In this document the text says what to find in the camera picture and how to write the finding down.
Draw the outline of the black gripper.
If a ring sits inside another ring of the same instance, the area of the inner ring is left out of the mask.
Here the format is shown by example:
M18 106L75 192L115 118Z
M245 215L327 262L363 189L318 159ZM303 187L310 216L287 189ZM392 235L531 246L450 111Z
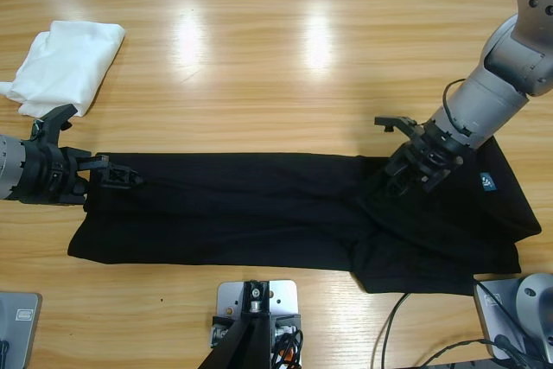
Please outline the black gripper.
M441 131L435 124L387 124L385 132L400 130L408 137L391 155L385 166L381 193L395 199L411 188L433 190L465 158L465 146Z
M109 165L107 156L93 156L86 150L55 144L22 143L25 160L22 175L12 188L12 199L25 204L82 206L86 201L87 179L80 171L100 170L102 188L128 190L143 184L135 170L120 165Z

